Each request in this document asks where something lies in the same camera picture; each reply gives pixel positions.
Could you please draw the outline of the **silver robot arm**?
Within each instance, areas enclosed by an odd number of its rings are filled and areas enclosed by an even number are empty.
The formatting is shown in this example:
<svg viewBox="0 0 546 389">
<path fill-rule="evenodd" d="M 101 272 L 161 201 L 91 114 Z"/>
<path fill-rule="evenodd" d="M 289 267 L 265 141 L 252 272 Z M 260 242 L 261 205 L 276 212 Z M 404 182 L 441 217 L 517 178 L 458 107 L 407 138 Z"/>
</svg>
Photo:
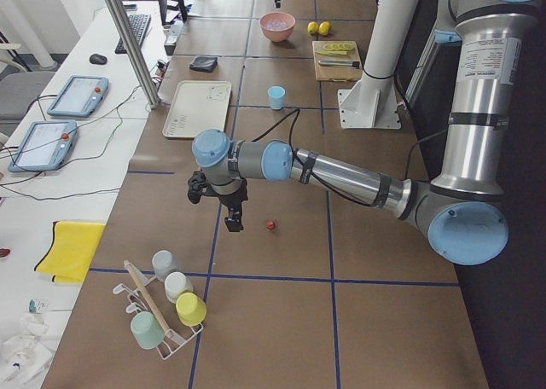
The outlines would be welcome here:
<svg viewBox="0 0 546 389">
<path fill-rule="evenodd" d="M 522 38 L 538 18 L 541 0 L 439 0 L 437 34 L 462 44 L 447 126 L 442 170 L 430 183 L 397 180 L 285 142 L 231 141 L 201 132 L 192 143 L 198 170 L 188 197 L 215 197 L 226 226 L 243 228 L 247 180 L 322 185 L 370 208 L 385 208 L 414 225 L 431 248 L 455 264 L 482 264 L 508 242 L 498 210 L 503 191 L 497 166 Z"/>
</svg>

